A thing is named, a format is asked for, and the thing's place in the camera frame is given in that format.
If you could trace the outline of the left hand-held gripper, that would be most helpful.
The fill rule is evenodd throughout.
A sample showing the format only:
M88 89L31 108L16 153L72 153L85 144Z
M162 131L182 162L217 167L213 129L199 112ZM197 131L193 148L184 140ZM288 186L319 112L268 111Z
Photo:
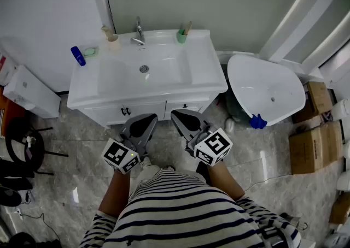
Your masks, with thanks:
M147 155L146 144L157 122L156 114L140 114L128 119L118 138L108 139L101 157L115 171L129 173Z

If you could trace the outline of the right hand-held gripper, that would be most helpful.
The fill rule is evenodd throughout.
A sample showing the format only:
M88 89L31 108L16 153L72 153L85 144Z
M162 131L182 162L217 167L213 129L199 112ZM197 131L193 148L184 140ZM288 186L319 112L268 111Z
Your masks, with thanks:
M188 152L204 164L214 166L230 152L232 141L224 130L211 124L203 128L207 121L201 113L175 109L171 111L171 120L181 136L191 139L187 143Z

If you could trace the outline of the person's left forearm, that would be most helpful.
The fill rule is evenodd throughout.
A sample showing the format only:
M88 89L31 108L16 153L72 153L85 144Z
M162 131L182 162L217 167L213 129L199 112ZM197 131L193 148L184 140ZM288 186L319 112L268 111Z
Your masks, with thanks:
M122 174L115 171L98 210L118 218L128 203L129 190L130 173Z

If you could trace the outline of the person's right forearm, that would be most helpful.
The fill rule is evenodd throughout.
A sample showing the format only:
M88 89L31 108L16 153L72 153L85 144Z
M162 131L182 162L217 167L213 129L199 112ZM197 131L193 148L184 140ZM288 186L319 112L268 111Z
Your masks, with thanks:
M244 196L244 190L232 177L223 161L214 166L207 166L207 169L213 187L222 190L233 200L239 200Z

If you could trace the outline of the white washbasin cabinet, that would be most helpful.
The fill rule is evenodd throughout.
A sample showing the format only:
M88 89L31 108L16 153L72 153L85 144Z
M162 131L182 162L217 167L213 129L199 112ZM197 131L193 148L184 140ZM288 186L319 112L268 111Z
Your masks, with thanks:
M191 30L186 42L177 30L146 31L145 44L119 35L121 47L99 44L98 55L73 70L67 105L109 128L140 114L168 120L174 109L203 112L228 88L208 30ZM147 65L147 73L139 71ZM124 116L121 108L129 108Z

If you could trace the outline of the blue glove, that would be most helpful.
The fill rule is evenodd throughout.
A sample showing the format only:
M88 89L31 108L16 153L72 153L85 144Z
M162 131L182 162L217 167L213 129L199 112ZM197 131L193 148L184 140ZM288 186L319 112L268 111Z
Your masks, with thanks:
M267 126L267 121L263 120L261 115L254 115L249 120L249 124L254 129L263 129Z

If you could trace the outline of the white freestanding tub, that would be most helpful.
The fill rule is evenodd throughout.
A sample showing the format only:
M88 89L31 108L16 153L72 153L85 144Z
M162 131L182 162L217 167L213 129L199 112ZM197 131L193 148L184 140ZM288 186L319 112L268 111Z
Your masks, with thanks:
M227 64L230 87L245 113L272 126L305 106L305 92L289 68L253 56L233 55Z

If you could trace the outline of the person in striped shirt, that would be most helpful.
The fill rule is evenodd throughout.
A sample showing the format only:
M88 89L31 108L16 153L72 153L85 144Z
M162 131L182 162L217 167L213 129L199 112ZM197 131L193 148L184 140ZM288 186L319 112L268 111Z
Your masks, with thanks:
M245 195L231 198L190 174L162 168L116 213L100 209L79 248L299 248L287 220Z

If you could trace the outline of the chrome faucet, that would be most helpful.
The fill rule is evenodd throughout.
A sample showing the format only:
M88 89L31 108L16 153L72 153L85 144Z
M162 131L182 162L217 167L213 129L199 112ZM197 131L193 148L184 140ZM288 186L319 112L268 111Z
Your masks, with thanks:
M141 18L139 16L136 17L136 36L132 37L131 41L137 43L138 45L145 44L145 38L141 26Z

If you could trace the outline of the blue bottle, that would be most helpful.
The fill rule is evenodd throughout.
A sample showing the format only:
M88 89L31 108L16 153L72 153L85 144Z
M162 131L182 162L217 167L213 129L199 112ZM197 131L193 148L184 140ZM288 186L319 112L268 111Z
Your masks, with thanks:
M79 63L80 66L85 66L86 61L84 55L81 53L77 46L71 48L71 53L74 56L75 60Z

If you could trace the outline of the white rectangular carton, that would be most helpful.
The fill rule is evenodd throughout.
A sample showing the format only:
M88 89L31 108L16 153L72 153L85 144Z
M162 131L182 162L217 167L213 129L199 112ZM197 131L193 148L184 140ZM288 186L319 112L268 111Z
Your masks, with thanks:
M44 119L59 116L61 98L23 65L17 67L3 95Z

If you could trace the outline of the large cardboard box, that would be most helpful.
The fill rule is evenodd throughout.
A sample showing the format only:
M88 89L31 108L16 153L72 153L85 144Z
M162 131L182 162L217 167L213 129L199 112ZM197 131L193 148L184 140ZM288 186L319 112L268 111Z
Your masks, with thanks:
M339 121L289 137L291 173L314 173L342 156L342 133Z

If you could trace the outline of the small cardboard box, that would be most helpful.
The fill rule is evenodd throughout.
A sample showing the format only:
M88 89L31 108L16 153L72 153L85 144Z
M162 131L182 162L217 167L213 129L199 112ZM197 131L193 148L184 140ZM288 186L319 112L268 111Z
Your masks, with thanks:
M317 116L332 109L330 93L323 82L307 83L306 108L311 116Z
M350 214L350 192L344 192L334 202L329 222L336 225L345 224Z

